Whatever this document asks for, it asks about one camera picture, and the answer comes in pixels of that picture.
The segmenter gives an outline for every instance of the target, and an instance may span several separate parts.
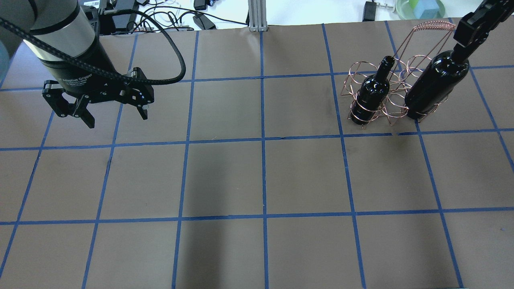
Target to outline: metal post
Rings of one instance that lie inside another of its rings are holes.
[[[266,0],[248,0],[250,31],[267,31]]]

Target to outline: grid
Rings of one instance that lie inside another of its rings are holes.
[[[387,22],[385,22],[385,26],[389,33],[389,38],[391,40],[391,45],[393,50],[395,50],[395,43],[393,41],[393,37],[391,35],[391,31]],[[16,221],[13,222],[0,222],[1,226],[12,225],[13,230],[10,236],[9,244],[7,246],[5,255],[2,260],[2,264],[0,266],[0,277],[4,271],[6,262],[9,257],[9,251],[11,245],[13,243],[14,237],[16,235],[16,231],[19,226],[23,225],[44,225],[44,224],[94,224],[93,236],[91,238],[89,253],[87,257],[86,270],[84,273],[84,279],[82,283],[82,288],[86,287],[88,271],[91,263],[91,257],[93,255],[93,251],[95,248],[95,240],[96,234],[98,230],[98,225],[103,223],[139,223],[139,222],[168,222],[173,221],[177,222],[177,234],[176,234],[176,242],[175,242],[175,254],[174,254],[174,265],[172,272],[172,288],[176,287],[176,278],[177,278],[177,266],[178,266],[178,253],[180,249],[180,233],[181,233],[181,225],[182,222],[188,221],[199,221],[199,220],[234,220],[234,219],[262,219],[263,222],[263,244],[264,244],[264,284],[265,288],[269,288],[269,273],[268,273],[268,219],[274,218],[304,218],[304,217],[322,217],[322,216],[349,216],[352,218],[352,225],[354,229],[354,237],[356,244],[356,252],[357,259],[359,265],[360,279],[363,288],[366,288],[365,281],[365,270],[364,264],[362,260],[361,246],[359,240],[359,229],[357,225],[357,216],[366,216],[366,215],[401,215],[401,214],[431,214],[438,213],[440,219],[443,224],[443,229],[446,237],[446,241],[448,244],[448,249],[450,251],[451,260],[453,263],[453,267],[455,270],[455,275],[459,284],[459,287],[464,287],[463,280],[461,278],[461,274],[458,267],[457,258],[455,257],[455,253],[452,246],[451,236],[448,230],[448,226],[445,219],[445,213],[458,213],[458,212],[485,212],[485,211],[514,211],[514,207],[483,207],[483,208],[443,208],[441,205],[441,201],[439,199],[438,190],[436,181],[433,176],[432,168],[430,165],[430,160],[428,157],[427,149],[424,143],[424,136],[426,135],[436,135],[436,134],[466,134],[466,133],[494,133],[496,132],[502,148],[505,152],[505,157],[508,159],[509,164],[511,166],[512,171],[514,172],[514,162],[512,160],[512,156],[507,148],[504,138],[501,135],[501,132],[512,132],[514,128],[499,128],[497,125],[491,109],[484,97],[484,94],[481,90],[480,84],[475,76],[475,71],[480,69],[501,69],[501,68],[514,68],[514,65],[501,65],[501,66],[477,66],[472,67],[470,74],[476,85],[476,89],[479,92],[480,98],[483,101],[483,105],[490,117],[490,120],[493,124],[493,129],[481,129],[481,130],[460,130],[460,131],[422,131],[419,127],[419,124],[416,122],[416,131],[412,132],[402,132],[398,135],[417,135],[419,138],[419,142],[421,145],[421,149],[423,151],[424,159],[426,162],[426,166],[429,172],[430,182],[432,184],[433,193],[437,203],[437,209],[428,209],[428,210],[391,210],[391,211],[357,211],[354,206],[353,201],[353,193],[352,193],[352,184],[350,179],[350,170],[347,160],[347,152],[345,140],[348,138],[355,137],[375,137],[375,136],[392,136],[392,133],[360,133],[360,134],[345,134],[343,132],[343,126],[341,124],[341,115],[339,110],[339,102],[338,102],[338,92],[336,91],[336,81],[335,76],[337,75],[346,75],[346,72],[334,72],[332,56],[329,47],[328,37],[325,30],[325,25],[322,24],[323,37],[325,41],[326,53],[329,63],[330,72],[329,73],[318,73],[318,74],[296,74],[296,75],[265,75],[264,73],[264,47],[263,47],[263,33],[260,32],[260,75],[254,77],[232,77],[232,78],[211,78],[211,79],[195,79],[195,69],[196,69],[196,60],[197,60],[197,51],[198,51],[198,38],[199,32],[196,32],[195,36],[195,48],[194,48],[194,59],[192,66],[192,78],[191,80],[183,80],[184,83],[191,83],[191,91],[190,91],[190,101],[189,101],[189,115],[188,115],[188,123],[187,123],[187,136],[185,141],[169,141],[169,142],[139,142],[139,143],[116,143],[118,127],[120,124],[121,114],[123,106],[119,106],[116,126],[113,135],[113,141],[111,144],[102,144],[102,145],[94,145],[94,146],[45,146],[45,141],[50,130],[50,125],[52,123],[54,113],[52,112],[48,124],[46,126],[46,130],[44,133],[44,137],[41,141],[41,145],[39,147],[22,147],[22,148],[0,148],[1,151],[38,151],[38,157],[34,163],[32,172],[30,174],[30,179],[27,184],[27,188],[23,197],[23,201],[19,212],[17,214]],[[132,61],[134,58],[134,53],[136,50],[136,45],[138,41],[138,36],[135,36],[134,45],[132,49],[132,55],[130,59],[129,67],[132,66]],[[264,103],[265,103],[265,79],[270,78],[296,78],[296,77],[316,77],[316,76],[330,76],[332,83],[332,93],[334,97],[334,103],[336,108],[337,115],[337,124],[339,129],[339,134],[330,134],[330,135],[309,135],[309,136],[288,136],[288,137],[266,137],[265,136],[265,114],[264,114]],[[191,132],[191,119],[192,119],[192,111],[193,111],[193,94],[194,94],[194,86],[196,82],[206,82],[206,81],[224,81],[224,80],[247,80],[247,79],[259,79],[261,86],[261,137],[260,138],[240,138],[240,139],[216,139],[216,140],[190,140],[190,132]],[[27,91],[27,90],[39,90],[40,88],[11,88],[11,89],[0,89],[0,92],[9,92],[9,91]],[[350,200],[350,211],[342,211],[342,212],[320,212],[320,213],[275,213],[270,214],[267,212],[267,196],[266,196],[266,141],[268,140],[291,140],[291,139],[322,139],[322,138],[339,138],[341,141],[342,147],[342,156],[345,167],[345,176],[346,176],[346,184],[348,188],[348,198]],[[194,216],[194,217],[186,217],[182,215],[183,212],[183,203],[185,197],[185,185],[186,185],[186,172],[188,165],[188,152],[189,145],[194,143],[217,143],[217,142],[261,142],[262,146],[262,198],[263,198],[263,211],[262,214],[242,214],[242,215],[216,215],[216,216]],[[185,145],[185,154],[183,160],[183,170],[182,170],[182,180],[181,180],[181,190],[180,190],[180,204],[179,204],[179,214],[178,217],[173,218],[140,218],[140,219],[101,219],[100,214],[102,210],[102,203],[104,199],[105,189],[107,186],[107,180],[109,177],[109,170],[111,167],[111,160],[114,154],[114,151],[118,147],[136,147],[136,146],[159,146],[159,145]],[[25,202],[30,192],[30,188],[32,185],[32,180],[34,178],[34,174],[38,167],[39,159],[41,153],[45,150],[82,150],[82,149],[100,149],[100,148],[110,148],[109,162],[107,163],[105,169],[105,177],[102,186],[102,192],[100,196],[100,202],[98,204],[98,211],[95,219],[91,220],[54,220],[54,221],[22,221],[21,215],[24,210]]]

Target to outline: blue block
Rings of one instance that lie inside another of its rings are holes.
[[[435,0],[419,0],[413,12],[417,19],[435,18],[439,12],[439,5]]]

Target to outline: large black bottle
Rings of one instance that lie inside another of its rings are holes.
[[[389,93],[389,81],[387,78],[393,65],[394,58],[392,56],[384,57],[377,73],[368,76],[363,81],[357,94],[358,103],[354,104],[350,114],[350,118],[354,123],[366,125],[373,118],[375,111]]]
[[[441,52],[428,64],[405,95],[407,116],[419,119],[446,98],[469,71],[469,60],[455,57],[453,50]]]

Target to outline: green bowl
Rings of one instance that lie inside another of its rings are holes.
[[[446,13],[445,6],[443,5],[443,3],[441,3],[440,0],[435,0],[435,1],[439,5],[439,12],[435,15],[435,18],[443,18]],[[403,19],[403,20],[417,19],[414,16],[412,7],[409,5],[409,0],[396,1],[396,11],[398,12],[398,15],[400,16],[400,19]]]

